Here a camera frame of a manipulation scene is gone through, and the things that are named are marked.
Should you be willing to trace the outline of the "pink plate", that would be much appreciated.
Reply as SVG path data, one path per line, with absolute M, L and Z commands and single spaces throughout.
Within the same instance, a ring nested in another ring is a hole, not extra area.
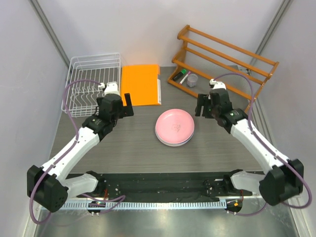
M 193 117 L 181 109 L 170 109 L 163 112 L 155 124 L 157 138 L 164 144 L 187 143 L 194 134 Z

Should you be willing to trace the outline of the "purple plate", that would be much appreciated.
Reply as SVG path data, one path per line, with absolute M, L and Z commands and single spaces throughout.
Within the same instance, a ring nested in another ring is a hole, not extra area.
M 167 147 L 181 147 L 181 146 L 184 146 L 186 144 L 184 143 L 184 144 L 163 144 L 163 145 L 167 146 Z

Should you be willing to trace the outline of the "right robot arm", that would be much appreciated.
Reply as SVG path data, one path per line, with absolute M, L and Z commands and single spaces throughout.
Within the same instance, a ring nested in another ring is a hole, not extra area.
M 225 193 L 234 195 L 239 190 L 247 190 L 260 194 L 269 205 L 275 206 L 303 191 L 303 164 L 298 159 L 290 160 L 269 143 L 242 109 L 233 109 L 225 89 L 199 94 L 195 115 L 215 119 L 244 145 L 262 168 L 262 175 L 239 169 L 230 172 L 224 177 Z

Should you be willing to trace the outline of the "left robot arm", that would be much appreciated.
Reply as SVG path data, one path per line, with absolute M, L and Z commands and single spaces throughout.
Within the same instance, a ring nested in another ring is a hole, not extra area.
M 89 150 L 112 132 L 118 119 L 133 115 L 130 94 L 126 93 L 123 98 L 117 94 L 98 97 L 96 112 L 84 121 L 76 136 L 55 157 L 27 171 L 30 200 L 53 213 L 69 198 L 82 194 L 100 197 L 106 188 L 102 175 L 94 171 L 75 178 L 68 178 L 68 175 Z

